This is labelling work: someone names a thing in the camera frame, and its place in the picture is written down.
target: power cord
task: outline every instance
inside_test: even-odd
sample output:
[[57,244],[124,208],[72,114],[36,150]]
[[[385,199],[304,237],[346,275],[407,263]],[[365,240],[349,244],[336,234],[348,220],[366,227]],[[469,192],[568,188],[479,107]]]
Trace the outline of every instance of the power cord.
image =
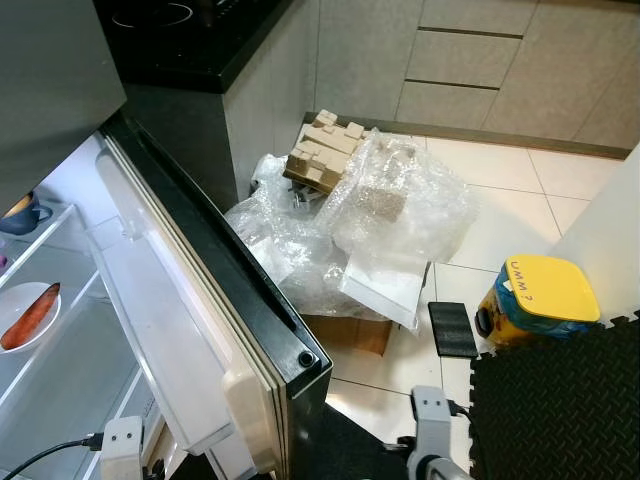
[[9,480],[11,478],[14,478],[16,475],[22,472],[25,468],[36,463],[38,460],[46,457],[47,455],[51,455],[52,453],[58,452],[60,450],[64,450],[65,448],[89,447],[89,450],[91,450],[92,452],[100,451],[102,450],[103,438],[104,438],[104,433],[92,433],[81,440],[74,440],[73,442],[65,442],[65,443],[60,443],[58,445],[55,445],[51,448],[48,448],[47,450],[44,450],[43,452],[38,453],[37,455],[34,455],[29,460],[27,460],[26,462],[24,462],[23,464],[13,469],[11,472],[9,472],[9,474],[5,476],[2,480]]
[[489,470],[489,464],[487,463],[487,457],[484,454],[484,449],[482,448],[482,442],[480,442],[480,433],[478,432],[478,429],[473,423],[473,419],[471,418],[471,415],[469,415],[469,412],[467,411],[466,408],[461,407],[453,400],[447,400],[447,402],[449,402],[449,412],[451,412],[452,417],[455,417],[458,414],[464,415],[465,417],[467,417],[467,420],[469,420],[469,423],[473,427],[473,430],[475,432],[476,443],[478,444],[478,452],[480,453],[480,461],[482,462],[482,469],[484,470],[484,478],[485,480],[491,480],[491,472]]

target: bubble wrap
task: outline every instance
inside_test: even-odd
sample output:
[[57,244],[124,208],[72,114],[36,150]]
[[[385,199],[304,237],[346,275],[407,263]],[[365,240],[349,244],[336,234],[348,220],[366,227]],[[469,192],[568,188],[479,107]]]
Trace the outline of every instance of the bubble wrap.
[[373,130],[315,218],[348,255],[447,262],[477,215],[468,187],[410,139]]
[[387,320],[338,290],[347,256],[314,216],[325,200],[282,176],[287,157],[263,157],[253,195],[225,218],[271,279],[303,314]]

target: refrigerator door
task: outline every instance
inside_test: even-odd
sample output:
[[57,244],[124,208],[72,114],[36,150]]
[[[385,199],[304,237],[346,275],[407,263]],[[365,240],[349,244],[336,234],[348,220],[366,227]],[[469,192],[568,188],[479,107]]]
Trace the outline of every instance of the refrigerator door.
[[330,360],[172,159],[122,116],[101,131],[119,214],[93,254],[178,446],[219,478],[305,478]]
[[5,0],[0,216],[124,103],[91,0]]

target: plastic container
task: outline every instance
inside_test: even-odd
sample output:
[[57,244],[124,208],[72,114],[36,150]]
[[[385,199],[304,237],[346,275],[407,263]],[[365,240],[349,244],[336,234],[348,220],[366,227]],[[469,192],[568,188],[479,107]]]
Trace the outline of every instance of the plastic container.
[[476,329],[502,346],[535,335],[568,338],[599,318],[591,285],[576,265],[542,255],[514,255],[480,304]]

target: white floor tile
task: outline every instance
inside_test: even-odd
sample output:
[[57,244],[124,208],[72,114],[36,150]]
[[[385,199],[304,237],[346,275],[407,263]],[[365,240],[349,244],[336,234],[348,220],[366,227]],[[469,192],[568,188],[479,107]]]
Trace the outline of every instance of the white floor tile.
[[415,143],[416,145],[420,146],[420,147],[426,147],[427,143],[427,139],[425,137],[416,137],[416,136],[411,136],[411,135],[403,135],[400,133],[394,133],[392,134],[394,137],[400,138],[402,140],[408,140],[412,143]]
[[618,160],[529,150],[544,191],[549,195],[591,200],[607,183]]
[[428,138],[427,147],[469,184],[542,193],[525,148],[439,138]]
[[331,379],[327,403],[383,442],[416,434],[408,395]]
[[576,198],[554,197],[547,195],[551,211],[556,218],[560,233],[564,235],[569,227],[580,216],[585,208],[589,205],[588,200],[578,200]]
[[[474,317],[478,311],[478,305],[480,305],[480,302],[493,286],[497,275],[497,273],[483,270],[472,270],[452,265],[436,265],[436,295],[438,301],[464,303],[479,353],[488,352],[491,350],[491,345],[478,335]],[[444,363],[442,364],[442,375],[444,384],[444,377],[450,377],[445,371]]]
[[465,417],[451,418],[451,459],[465,472],[469,473],[471,460],[469,459],[469,449],[471,448],[471,438],[469,438],[469,420]]
[[394,326],[384,356],[326,345],[333,377],[405,394],[416,385],[441,386],[440,357],[433,339],[427,303],[435,300],[433,268],[420,296],[420,330],[414,335]]
[[442,363],[442,389],[448,400],[469,408],[471,360],[468,358],[440,358]]
[[517,253],[546,254],[560,232],[544,195],[471,187],[480,204],[458,252],[448,262],[497,272]]

